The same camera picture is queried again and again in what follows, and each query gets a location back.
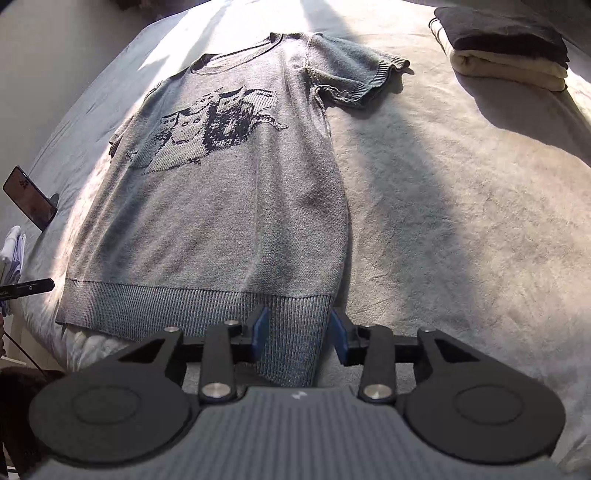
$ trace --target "smartphone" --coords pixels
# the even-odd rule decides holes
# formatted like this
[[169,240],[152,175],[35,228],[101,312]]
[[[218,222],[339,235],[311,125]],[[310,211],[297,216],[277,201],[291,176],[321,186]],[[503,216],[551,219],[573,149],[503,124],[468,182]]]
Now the smartphone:
[[4,191],[41,231],[48,227],[57,213],[57,205],[43,195],[21,167],[14,167],[4,183]]

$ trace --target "knitted graphic print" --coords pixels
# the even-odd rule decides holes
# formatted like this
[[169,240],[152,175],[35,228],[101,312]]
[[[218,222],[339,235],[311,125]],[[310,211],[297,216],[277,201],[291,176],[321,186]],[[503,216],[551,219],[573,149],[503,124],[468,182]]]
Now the knitted graphic print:
[[270,90],[241,87],[208,93],[190,107],[162,117],[148,141],[137,152],[128,153],[129,166],[150,173],[191,162],[201,165],[211,152],[245,142],[258,125],[286,129],[287,125],[264,113],[276,104],[277,94]]

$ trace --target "black circular plate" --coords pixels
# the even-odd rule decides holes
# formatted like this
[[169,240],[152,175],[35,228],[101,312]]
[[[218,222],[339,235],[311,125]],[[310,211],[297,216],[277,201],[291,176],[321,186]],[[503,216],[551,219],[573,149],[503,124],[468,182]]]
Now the black circular plate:
[[146,365],[89,368],[45,387],[29,410],[35,436],[76,462],[121,463],[170,442],[190,406],[178,385]]
[[437,450],[488,465],[549,455],[566,415],[558,396],[509,368],[456,364],[447,375],[417,385],[404,416]]

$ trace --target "crew neckline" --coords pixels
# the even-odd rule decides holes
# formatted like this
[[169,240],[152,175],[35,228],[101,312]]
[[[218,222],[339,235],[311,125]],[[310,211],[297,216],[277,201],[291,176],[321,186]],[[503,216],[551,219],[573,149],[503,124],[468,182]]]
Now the crew neckline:
[[[238,65],[242,65],[243,63],[246,63],[247,61],[251,61],[252,59],[259,57],[260,55],[263,55],[264,53],[268,52],[270,49],[272,49],[273,47],[278,45],[282,39],[283,39],[283,34],[271,33],[265,40],[255,44],[251,47],[243,48],[238,51],[233,51],[231,53],[223,53],[223,54],[204,53],[203,55],[201,55],[201,57],[199,57],[196,61],[194,61],[191,64],[190,71],[191,71],[191,73],[198,73],[199,75],[208,75],[208,74],[212,74],[212,73],[226,72]],[[231,62],[222,64],[222,65],[219,65],[219,66],[213,66],[213,67],[207,66],[211,61],[223,59],[225,57],[230,57],[232,55],[236,55],[236,54],[241,53],[243,51],[252,50],[253,48],[256,49],[254,52],[252,52],[244,57],[241,57],[235,61],[231,61]]]

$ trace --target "bed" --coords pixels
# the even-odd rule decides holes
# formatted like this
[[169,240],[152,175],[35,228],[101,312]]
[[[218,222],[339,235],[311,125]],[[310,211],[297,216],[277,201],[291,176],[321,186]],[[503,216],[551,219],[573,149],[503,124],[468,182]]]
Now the bed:
[[[276,5],[212,0],[156,22],[76,102],[30,171],[44,192],[59,192],[59,212],[42,234],[24,224],[22,280],[51,277],[56,288],[22,299],[17,315],[68,371],[126,345],[54,322],[77,229],[109,166],[109,137],[145,92],[205,51],[239,50],[270,31],[322,31],[411,63],[367,111],[327,111],[350,211],[337,301],[356,323],[400,335],[435,325],[538,378],[567,410],[554,460],[591,468],[589,52],[568,43],[569,88],[553,94],[454,74],[428,28],[435,3]],[[530,12],[517,1],[495,8]],[[23,225],[18,211],[5,222]],[[409,390],[410,372],[401,373]],[[318,385],[358,377],[325,349]]]

